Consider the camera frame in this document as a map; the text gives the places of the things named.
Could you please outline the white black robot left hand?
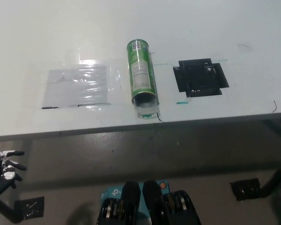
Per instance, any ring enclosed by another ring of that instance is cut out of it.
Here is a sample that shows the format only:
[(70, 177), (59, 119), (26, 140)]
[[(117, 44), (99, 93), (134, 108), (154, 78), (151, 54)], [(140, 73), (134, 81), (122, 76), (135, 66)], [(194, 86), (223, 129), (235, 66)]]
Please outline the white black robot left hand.
[(16, 181), (22, 181), (22, 177), (16, 172), (16, 169), (25, 171), (27, 167), (6, 159), (11, 156), (22, 156), (24, 151), (6, 150), (0, 151), (0, 195), (9, 187), (16, 189)]

